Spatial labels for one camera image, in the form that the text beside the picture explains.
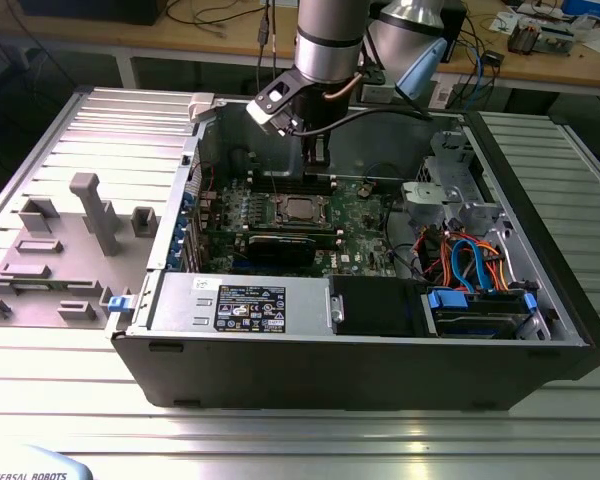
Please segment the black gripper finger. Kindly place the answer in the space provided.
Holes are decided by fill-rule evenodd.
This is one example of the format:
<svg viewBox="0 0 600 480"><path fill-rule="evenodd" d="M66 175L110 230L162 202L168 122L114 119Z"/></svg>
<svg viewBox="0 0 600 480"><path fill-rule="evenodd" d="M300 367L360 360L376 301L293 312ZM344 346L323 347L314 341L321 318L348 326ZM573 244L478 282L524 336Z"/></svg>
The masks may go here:
<svg viewBox="0 0 600 480"><path fill-rule="evenodd" d="M326 172L330 167L329 149L310 149L303 157L304 171L306 174Z"/></svg>

